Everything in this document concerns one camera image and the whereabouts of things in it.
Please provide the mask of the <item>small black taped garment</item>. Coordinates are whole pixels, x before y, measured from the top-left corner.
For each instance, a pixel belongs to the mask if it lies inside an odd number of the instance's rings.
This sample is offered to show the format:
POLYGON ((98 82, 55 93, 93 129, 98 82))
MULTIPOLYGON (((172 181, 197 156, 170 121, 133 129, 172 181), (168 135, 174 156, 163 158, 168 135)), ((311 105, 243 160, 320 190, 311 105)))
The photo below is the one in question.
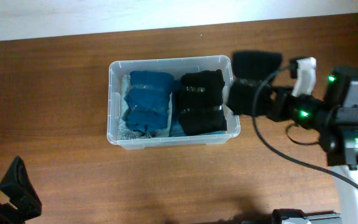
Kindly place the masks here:
POLYGON ((234 115, 252 114, 255 93, 262 82, 282 64, 282 54, 243 50, 232 55, 234 83, 229 90, 227 107, 234 115))

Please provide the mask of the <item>large black taped garment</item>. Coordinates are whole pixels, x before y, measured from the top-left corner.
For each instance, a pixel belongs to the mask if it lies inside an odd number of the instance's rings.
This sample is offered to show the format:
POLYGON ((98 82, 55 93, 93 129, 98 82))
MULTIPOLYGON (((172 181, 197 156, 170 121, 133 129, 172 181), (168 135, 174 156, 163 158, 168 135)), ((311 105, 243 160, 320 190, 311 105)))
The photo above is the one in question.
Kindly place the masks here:
POLYGON ((225 131, 223 72, 205 70, 186 73, 180 78, 176 95, 178 122, 187 136, 225 131))

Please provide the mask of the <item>dark blue jeans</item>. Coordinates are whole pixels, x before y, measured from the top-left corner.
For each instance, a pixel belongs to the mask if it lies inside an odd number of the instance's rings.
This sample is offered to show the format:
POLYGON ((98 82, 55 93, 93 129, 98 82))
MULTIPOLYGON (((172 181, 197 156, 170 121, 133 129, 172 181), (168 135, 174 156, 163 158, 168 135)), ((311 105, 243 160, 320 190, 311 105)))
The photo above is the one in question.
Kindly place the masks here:
POLYGON ((172 95, 171 137, 221 134, 227 130, 223 110, 223 91, 187 90, 176 80, 172 95))

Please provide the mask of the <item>teal taped shirt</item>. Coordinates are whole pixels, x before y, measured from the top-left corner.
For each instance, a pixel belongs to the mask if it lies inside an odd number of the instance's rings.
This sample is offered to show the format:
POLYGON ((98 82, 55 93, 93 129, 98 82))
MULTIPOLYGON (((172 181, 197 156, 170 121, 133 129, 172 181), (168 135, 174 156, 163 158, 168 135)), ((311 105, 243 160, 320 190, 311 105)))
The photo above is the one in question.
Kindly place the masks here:
POLYGON ((124 97, 129 111, 124 121, 131 131, 152 133, 168 126, 168 109, 174 77, 167 72, 135 70, 124 97))

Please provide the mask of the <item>light blue jeans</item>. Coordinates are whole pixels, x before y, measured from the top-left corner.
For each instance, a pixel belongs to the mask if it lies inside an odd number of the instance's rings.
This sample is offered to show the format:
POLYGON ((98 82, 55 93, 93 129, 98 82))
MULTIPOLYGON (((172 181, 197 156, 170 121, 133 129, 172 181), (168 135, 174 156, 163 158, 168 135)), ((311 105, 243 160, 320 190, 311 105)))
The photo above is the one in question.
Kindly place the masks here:
POLYGON ((165 138, 169 136, 169 128, 171 126, 172 120, 172 93, 169 102, 168 109, 168 126, 165 129, 157 130, 152 133, 141 133, 138 131, 131 131, 126 122, 124 121, 126 113, 129 111, 128 105, 124 100, 124 97, 127 95, 130 87, 130 73, 124 75, 122 78, 122 87, 121 87, 121 117, 119 119, 118 127, 118 139, 120 140, 129 140, 129 139, 148 139, 148 138, 165 138))

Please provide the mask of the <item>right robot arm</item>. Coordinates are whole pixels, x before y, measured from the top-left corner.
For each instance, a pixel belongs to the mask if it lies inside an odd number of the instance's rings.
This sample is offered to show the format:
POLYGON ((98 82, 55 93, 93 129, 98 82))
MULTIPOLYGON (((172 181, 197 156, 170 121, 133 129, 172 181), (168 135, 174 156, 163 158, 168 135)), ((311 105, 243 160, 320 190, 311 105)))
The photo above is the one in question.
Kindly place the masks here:
POLYGON ((268 118, 292 120, 318 132, 318 145, 326 153, 336 179, 343 223, 358 223, 358 68, 337 66, 328 75, 322 100, 312 96, 315 68, 293 68, 291 90, 278 89, 268 118))

